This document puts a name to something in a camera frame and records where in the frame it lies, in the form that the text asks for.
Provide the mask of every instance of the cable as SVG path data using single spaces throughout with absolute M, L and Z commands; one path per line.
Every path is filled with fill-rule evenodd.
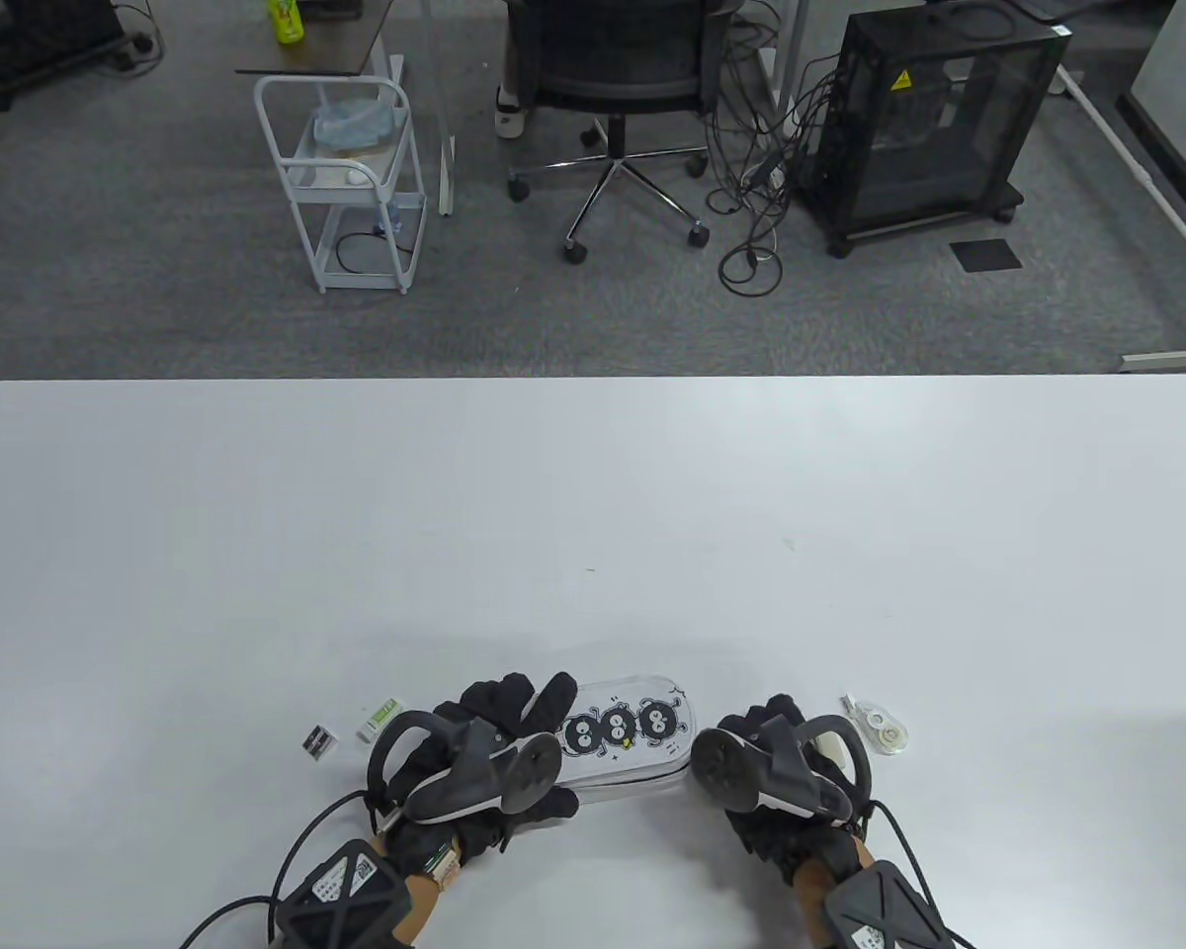
M 755 59 L 766 42 L 778 37 L 777 26 L 738 19 L 726 36 L 722 68 L 729 82 L 722 83 L 715 109 L 706 116 L 704 139 L 712 171 L 716 180 L 707 193 L 707 209 L 719 217 L 737 216 L 747 211 L 751 222 L 745 240 L 734 244 L 720 257 L 716 276 L 720 285 L 742 298 L 769 297 L 782 284 L 786 273 L 778 256 L 778 225 L 791 208 L 799 164 L 809 149 L 811 130 L 820 126 L 821 112 L 829 103 L 834 89 L 834 71 L 804 91 L 809 71 L 817 63 L 834 56 L 821 57 L 804 64 L 795 95 L 789 96 L 786 109 L 777 121 L 770 121 L 752 101 L 751 90 L 741 72 L 741 64 Z M 782 90 L 779 95 L 789 95 Z M 786 132 L 789 126 L 795 126 Z M 744 141 L 734 141 L 734 136 Z M 751 287 L 760 267 L 771 267 L 771 280 Z
M 334 803 L 329 805 L 329 808 L 321 810 L 320 814 L 317 814 L 317 816 L 312 817 L 312 823 L 308 823 L 307 827 L 304 827 L 304 833 L 299 835 L 299 839 L 294 841 L 294 846 L 289 848 L 289 853 L 286 854 L 286 859 L 282 860 L 281 862 L 280 871 L 276 871 L 276 880 L 273 883 L 272 896 L 270 898 L 267 898 L 269 945 L 273 943 L 273 940 L 276 940 L 276 904 L 281 903 L 281 884 L 286 881 L 286 873 L 289 872 L 289 866 L 291 864 L 294 862 L 294 854 L 299 853 L 299 848 L 304 845 L 304 841 L 306 841 L 308 836 L 312 836 L 313 830 L 317 830 L 318 827 L 321 827 L 321 823 L 325 822 L 326 817 L 329 817 L 331 814 L 334 814 L 336 810 L 338 810 L 343 804 L 351 804 L 352 801 L 363 796 L 365 796 L 365 791 L 352 791 L 352 794 L 344 795 L 339 800 L 334 801 Z
M 913 867 L 914 877 L 918 877 L 918 886 L 922 886 L 922 897 L 927 900 L 929 907 L 940 912 L 940 907 L 936 905 L 936 898 L 931 894 L 931 886 L 927 886 L 927 874 L 923 873 L 923 867 L 918 866 L 918 858 L 914 855 L 910 841 L 905 839 L 905 832 L 900 828 L 900 822 L 895 819 L 892 811 L 887 808 L 882 801 L 869 800 L 869 808 L 875 808 L 882 810 L 882 816 L 887 819 L 887 823 L 891 823 L 892 832 L 897 835 L 897 840 L 900 841 L 900 849 L 905 851 L 905 856 L 910 859 L 910 866 Z
M 910 859 L 910 866 L 913 867 L 914 877 L 918 878 L 918 886 L 922 887 L 923 899 L 927 900 L 929 907 L 931 907 L 932 912 L 939 917 L 940 907 L 938 907 L 936 898 L 931 894 L 931 886 L 927 886 L 927 874 L 923 873 L 923 867 L 918 864 L 918 856 L 914 854 L 912 846 L 910 846 L 908 837 L 905 837 L 905 832 L 901 830 L 900 822 L 895 819 L 895 815 L 892 814 L 891 808 L 887 808 L 882 801 L 878 801 L 872 797 L 869 803 L 865 805 L 865 810 L 861 814 L 861 827 L 857 836 L 865 841 L 866 832 L 869 830 L 869 815 L 872 815 L 874 810 L 881 810 L 882 816 L 887 819 L 887 823 L 891 823 L 892 832 L 897 835 L 897 840 L 900 841 L 900 849 L 905 851 L 905 856 Z M 945 931 L 949 932 L 955 943 L 963 945 L 963 949 L 976 949 L 976 945 L 971 944 L 968 940 L 964 940 L 964 937 L 959 936 L 958 932 L 950 930 L 948 926 L 945 926 Z
M 359 276 L 363 275 L 363 273 L 366 273 L 366 270 L 353 270 L 352 268 L 345 266 L 345 263 L 343 263 L 343 257 L 339 254 L 339 248 L 343 246 L 343 241 L 347 240 L 349 236 L 371 236 L 371 238 L 375 238 L 376 241 L 385 241 L 387 238 L 381 234 L 372 234 L 371 230 L 353 230 L 349 231 L 349 234 L 340 234 L 339 240 L 334 241 L 334 259 L 339 262 L 339 267 L 342 267 L 346 273 L 355 273 L 355 275 Z M 395 249 L 400 250 L 400 253 L 408 254 L 409 257 L 413 256 L 413 248 L 403 247 L 398 241 L 395 242 Z
M 210 916 L 208 916 L 204 921 L 202 921 L 197 925 L 197 929 L 190 932 L 190 937 L 187 937 L 187 940 L 180 943 L 180 949 L 190 949 L 190 945 L 193 945 L 193 942 L 197 940 L 197 937 L 203 935 L 205 930 L 209 929 L 211 923 L 217 921 L 217 918 L 227 917 L 228 913 L 232 912 L 234 910 L 240 910 L 242 905 L 259 905 L 259 904 L 272 905 L 272 898 L 268 898 L 268 896 L 246 896 L 246 898 L 242 899 L 234 899 L 231 904 L 222 905 L 222 907 L 210 913 Z
M 114 4 L 114 9 L 132 9 L 134 13 L 141 14 L 147 20 L 149 20 L 149 26 L 154 28 L 154 36 L 151 37 L 154 44 L 153 56 L 145 59 L 133 60 L 133 68 L 127 71 L 122 69 L 115 69 L 113 66 L 102 66 L 97 69 L 97 74 L 104 76 L 106 78 L 115 78 L 116 81 L 133 81 L 134 78 L 140 78 L 141 76 L 147 76 L 158 69 L 160 64 L 164 63 L 164 57 L 167 56 L 167 44 L 164 42 L 164 30 L 158 25 L 158 18 L 154 17 L 154 8 L 151 6 L 151 0 L 141 0 L 145 4 L 145 8 L 136 6 L 130 2 L 119 2 Z

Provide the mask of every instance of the hand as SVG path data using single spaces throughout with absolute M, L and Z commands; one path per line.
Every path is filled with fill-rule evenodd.
M 720 719 L 718 727 L 752 741 L 752 735 L 757 735 L 760 726 L 774 715 L 784 715 L 792 727 L 799 727 L 804 722 L 804 714 L 801 713 L 795 699 L 789 695 L 774 695 L 766 705 L 752 705 L 747 714 L 726 714 Z M 769 750 L 766 745 L 760 746 L 764 746 L 765 751 Z M 863 813 L 866 804 L 869 803 L 868 797 L 847 779 L 836 763 L 811 744 L 804 746 L 804 760 L 811 771 L 829 778 L 849 796 L 852 813 L 859 815 Z M 792 885 L 796 872 L 814 855 L 814 849 L 821 842 L 820 835 L 827 835 L 827 828 L 831 826 L 827 817 L 801 817 L 770 808 L 755 808 L 750 814 L 726 810 L 725 814 L 747 853 L 754 853 L 765 862 L 777 864 L 788 886 Z M 843 828 L 837 833 L 844 836 L 852 835 L 855 828 Z
M 556 732 L 562 720 L 567 718 L 567 713 L 570 713 L 576 688 L 575 679 L 569 674 L 557 673 L 527 709 L 527 705 L 535 695 L 531 680 L 522 673 L 510 673 L 499 682 L 476 682 L 461 693 L 460 701 L 441 703 L 435 708 L 435 714 L 453 722 L 484 719 L 495 725 L 506 741 L 512 741 L 535 733 Z M 439 739 L 427 738 L 400 765 L 400 771 L 395 772 L 395 777 L 387 785 L 388 795 L 397 804 L 403 803 L 413 788 L 448 768 L 452 768 L 448 747 Z M 387 853 L 404 873 L 409 874 L 417 872 L 431 853 L 438 851 L 445 842 L 454 841 L 464 866 L 490 846 L 500 846 L 504 851 L 517 828 L 525 823 L 570 817 L 578 809 L 579 798 L 574 791 L 565 786 L 554 786 L 540 798 L 538 803 L 522 814 L 503 814 L 498 809 L 486 809 L 448 823 L 413 823 L 400 820 L 400 823 L 391 827 L 387 834 Z

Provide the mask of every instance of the floor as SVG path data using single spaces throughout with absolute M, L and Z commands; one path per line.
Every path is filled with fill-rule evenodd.
M 511 161 L 579 154 L 579 116 L 540 114 L 498 144 L 497 0 L 439 0 L 460 153 L 458 212 L 427 231 L 406 298 L 312 287 L 251 107 L 232 75 L 237 24 L 263 5 L 155 0 L 164 65 L 134 82 L 87 72 L 0 115 L 0 378 L 1110 371 L 1122 352 L 1186 348 L 1186 248 L 1076 103 L 1041 108 L 1008 228 L 973 222 L 823 253 L 802 211 L 779 228 L 786 273 L 738 299 L 706 250 L 631 185 L 589 222 L 570 267 L 559 236 L 592 181 L 535 181 L 512 204 Z M 427 171 L 436 166 L 415 0 L 391 51 L 413 53 Z M 1091 81 L 1127 83 L 1153 26 L 1082 26 Z M 299 110 L 281 114 L 293 127 Z M 700 140 L 696 121 L 640 121 L 630 141 Z M 661 166 L 701 206 L 709 181 Z M 1003 236 L 1022 269 L 967 275 L 950 241 Z

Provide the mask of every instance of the white sneaker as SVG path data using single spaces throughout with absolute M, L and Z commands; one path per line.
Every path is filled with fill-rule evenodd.
M 519 108 L 518 96 L 497 87 L 497 139 L 517 139 L 527 126 L 527 109 Z

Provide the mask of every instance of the person's leg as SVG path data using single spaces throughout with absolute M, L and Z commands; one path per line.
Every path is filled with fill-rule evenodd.
M 500 60 L 500 85 L 497 87 L 497 135 L 517 139 L 527 123 L 527 109 L 518 107 L 518 50 L 506 27 L 506 49 Z

